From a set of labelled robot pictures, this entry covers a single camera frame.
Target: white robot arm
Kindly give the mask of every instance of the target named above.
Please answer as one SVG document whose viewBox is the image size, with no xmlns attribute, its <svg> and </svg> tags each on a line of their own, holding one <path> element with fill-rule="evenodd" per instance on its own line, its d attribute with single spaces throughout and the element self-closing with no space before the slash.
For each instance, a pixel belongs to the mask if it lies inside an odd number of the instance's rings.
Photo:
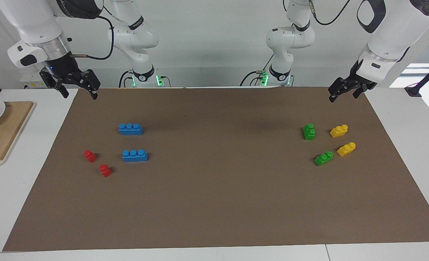
<svg viewBox="0 0 429 261">
<path fill-rule="evenodd" d="M 10 59 L 19 68 L 42 63 L 42 79 L 64 97 L 68 91 L 63 84 L 75 84 L 96 99 L 100 81 L 92 70 L 78 68 L 55 16 L 94 19 L 102 7 L 103 0 L 0 0 L 2 13 L 21 37 L 8 50 Z"/>
<path fill-rule="evenodd" d="M 274 28 L 266 35 L 266 43 L 274 52 L 269 67 L 269 85 L 287 85 L 293 63 L 291 50 L 311 46 L 314 42 L 310 17 L 308 0 L 290 0 L 287 18 L 292 26 Z"/>
<path fill-rule="evenodd" d="M 388 71 L 406 54 L 429 28 L 429 0 L 364 0 L 358 22 L 370 41 L 346 79 L 337 78 L 329 87 L 330 101 L 356 89 L 358 98 L 387 76 Z"/>
<path fill-rule="evenodd" d="M 138 86 L 158 87 L 163 81 L 158 77 L 157 69 L 144 50 L 157 46 L 159 37 L 140 14 L 134 0 L 111 0 L 114 17 L 126 25 L 116 26 L 115 48 L 122 51 L 130 60 L 132 73 Z"/>
</svg>

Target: green building block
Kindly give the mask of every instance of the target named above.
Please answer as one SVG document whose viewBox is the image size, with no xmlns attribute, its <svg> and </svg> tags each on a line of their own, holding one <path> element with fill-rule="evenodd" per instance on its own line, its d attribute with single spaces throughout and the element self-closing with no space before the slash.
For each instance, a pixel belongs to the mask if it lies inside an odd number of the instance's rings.
<svg viewBox="0 0 429 261">
<path fill-rule="evenodd" d="M 314 140 L 316 137 L 316 131 L 314 130 L 313 124 L 308 124 L 303 128 L 303 135 L 305 140 Z"/>
<path fill-rule="evenodd" d="M 332 152 L 327 152 L 326 154 L 322 154 L 319 157 L 317 157 L 314 162 L 316 165 L 321 166 L 326 162 L 329 162 L 334 158 L 334 154 Z"/>
</svg>

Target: wooden cutting board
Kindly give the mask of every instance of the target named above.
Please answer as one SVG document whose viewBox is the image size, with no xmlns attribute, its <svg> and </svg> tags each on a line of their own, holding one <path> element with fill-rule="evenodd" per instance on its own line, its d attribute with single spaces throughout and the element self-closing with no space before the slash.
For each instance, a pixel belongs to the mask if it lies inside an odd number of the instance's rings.
<svg viewBox="0 0 429 261">
<path fill-rule="evenodd" d="M 6 102 L 0 118 L 0 165 L 8 157 L 13 144 L 27 122 L 34 102 Z"/>
</svg>

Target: green led indicator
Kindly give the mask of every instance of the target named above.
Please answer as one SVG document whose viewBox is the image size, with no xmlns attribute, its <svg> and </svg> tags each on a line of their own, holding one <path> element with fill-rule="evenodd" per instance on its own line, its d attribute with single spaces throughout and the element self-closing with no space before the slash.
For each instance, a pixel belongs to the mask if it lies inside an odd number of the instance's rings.
<svg viewBox="0 0 429 261">
<path fill-rule="evenodd" d="M 161 80 L 160 76 L 157 75 L 157 84 L 158 86 L 163 86 L 163 81 Z"/>
<path fill-rule="evenodd" d="M 269 79 L 269 75 L 264 74 L 263 79 L 261 80 L 261 85 L 262 85 L 262 86 L 267 86 L 267 84 L 268 84 L 268 79 Z"/>
</svg>

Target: yellow building block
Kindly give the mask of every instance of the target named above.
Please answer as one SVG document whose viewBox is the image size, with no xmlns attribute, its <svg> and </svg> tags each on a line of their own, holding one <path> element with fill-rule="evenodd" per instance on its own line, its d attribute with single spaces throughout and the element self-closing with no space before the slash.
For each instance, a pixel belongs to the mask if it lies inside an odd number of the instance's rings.
<svg viewBox="0 0 429 261">
<path fill-rule="evenodd" d="M 337 150 L 337 153 L 340 155 L 340 157 L 343 157 L 353 152 L 356 148 L 357 145 L 354 142 L 350 142 L 347 145 L 340 147 L 340 149 Z"/>
<path fill-rule="evenodd" d="M 336 138 L 336 137 L 345 135 L 347 132 L 348 132 L 348 126 L 344 124 L 342 126 L 337 126 L 334 129 L 332 129 L 330 131 L 330 134 L 332 135 L 332 138 Z"/>
</svg>

